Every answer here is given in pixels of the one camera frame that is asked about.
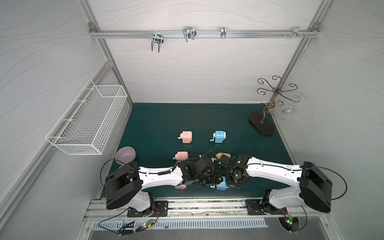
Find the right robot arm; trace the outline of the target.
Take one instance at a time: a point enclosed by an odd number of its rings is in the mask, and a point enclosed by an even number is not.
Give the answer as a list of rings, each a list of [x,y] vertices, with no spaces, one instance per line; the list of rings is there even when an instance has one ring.
[[[332,181],[313,163],[283,165],[249,155],[229,158],[217,155],[220,168],[226,171],[229,188],[247,186],[252,178],[268,179],[286,185],[284,189],[268,189],[259,205],[266,214],[285,207],[306,205],[315,211],[329,213],[332,205]]]

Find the pink sharpener front row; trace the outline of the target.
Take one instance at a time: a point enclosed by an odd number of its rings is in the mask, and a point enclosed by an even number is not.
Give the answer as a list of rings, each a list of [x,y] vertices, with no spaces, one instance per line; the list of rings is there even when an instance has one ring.
[[[178,190],[185,190],[187,188],[187,185],[178,185],[178,186],[175,186],[175,188]]]

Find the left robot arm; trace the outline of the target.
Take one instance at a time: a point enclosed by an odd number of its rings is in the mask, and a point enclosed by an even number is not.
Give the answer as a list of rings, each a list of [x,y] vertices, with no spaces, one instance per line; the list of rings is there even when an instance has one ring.
[[[161,186],[185,189],[194,183],[217,186],[224,181],[208,155],[175,162],[168,168],[140,167],[136,161],[123,164],[105,178],[106,208],[124,206],[144,212],[153,207],[153,197],[144,190]]]

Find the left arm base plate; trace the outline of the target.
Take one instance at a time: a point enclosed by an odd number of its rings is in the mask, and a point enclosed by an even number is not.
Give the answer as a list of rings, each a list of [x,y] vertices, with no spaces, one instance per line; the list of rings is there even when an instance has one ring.
[[[128,209],[128,218],[139,218],[139,217],[166,217],[168,215],[168,201],[154,201],[150,203],[150,207],[142,212],[138,212],[133,208]]]

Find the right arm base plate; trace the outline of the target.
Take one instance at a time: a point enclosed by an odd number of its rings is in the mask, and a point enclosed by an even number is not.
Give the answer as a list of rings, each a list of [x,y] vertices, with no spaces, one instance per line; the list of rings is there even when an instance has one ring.
[[[278,209],[272,206],[269,202],[259,199],[248,199],[245,201],[245,206],[248,215],[284,215],[287,213],[287,209]]]

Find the pink sharpener row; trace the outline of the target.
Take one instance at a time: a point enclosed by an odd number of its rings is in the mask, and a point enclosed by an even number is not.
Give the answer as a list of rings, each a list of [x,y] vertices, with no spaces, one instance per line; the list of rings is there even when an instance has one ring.
[[[181,140],[183,144],[190,144],[193,140],[193,133],[192,131],[182,131],[178,139]]]
[[[173,160],[177,162],[184,162],[189,158],[188,152],[177,152],[175,156],[173,157]]]
[[[185,190],[187,188],[187,185],[178,185],[178,186],[175,186],[175,188],[178,190]]]

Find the blue sharpener row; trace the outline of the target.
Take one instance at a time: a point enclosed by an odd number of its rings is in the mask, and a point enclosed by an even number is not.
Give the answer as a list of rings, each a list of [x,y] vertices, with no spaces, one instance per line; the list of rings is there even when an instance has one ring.
[[[210,188],[216,189],[218,191],[226,191],[228,189],[226,177],[221,177],[221,179],[223,180],[222,182],[220,182],[218,185],[212,185]]]
[[[213,138],[210,139],[211,142],[215,144],[221,144],[226,139],[227,133],[225,131],[215,131],[213,133]]]

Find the blue sharpener front row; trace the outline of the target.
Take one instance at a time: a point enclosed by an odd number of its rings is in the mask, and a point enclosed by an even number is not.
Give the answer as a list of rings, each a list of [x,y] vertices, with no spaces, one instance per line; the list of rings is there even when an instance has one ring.
[[[228,189],[226,177],[221,177],[221,179],[223,180],[222,182],[220,182],[218,185],[212,185],[210,188],[216,189],[218,191],[226,191]]]

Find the blue sharpener back row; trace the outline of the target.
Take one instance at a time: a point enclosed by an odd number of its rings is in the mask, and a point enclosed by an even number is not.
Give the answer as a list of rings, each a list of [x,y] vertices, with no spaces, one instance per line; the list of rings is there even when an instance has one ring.
[[[215,131],[213,133],[213,138],[210,139],[211,142],[215,144],[221,144],[226,139],[227,133],[225,131]]]

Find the yellow sharpener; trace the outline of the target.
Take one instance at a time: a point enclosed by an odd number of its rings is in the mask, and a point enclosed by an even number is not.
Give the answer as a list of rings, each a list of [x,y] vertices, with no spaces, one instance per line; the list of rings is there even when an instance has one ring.
[[[231,158],[231,155],[228,154],[228,153],[218,153],[218,154],[216,154],[216,159],[217,159],[217,161],[218,161],[221,157],[223,157],[223,156],[226,156],[227,158]]]

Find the pink sharpener back row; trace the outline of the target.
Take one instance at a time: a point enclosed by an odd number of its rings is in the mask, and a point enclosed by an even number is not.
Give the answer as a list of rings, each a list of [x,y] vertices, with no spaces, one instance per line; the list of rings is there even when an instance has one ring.
[[[182,131],[178,139],[181,140],[183,144],[190,144],[193,140],[193,133],[192,131]]]

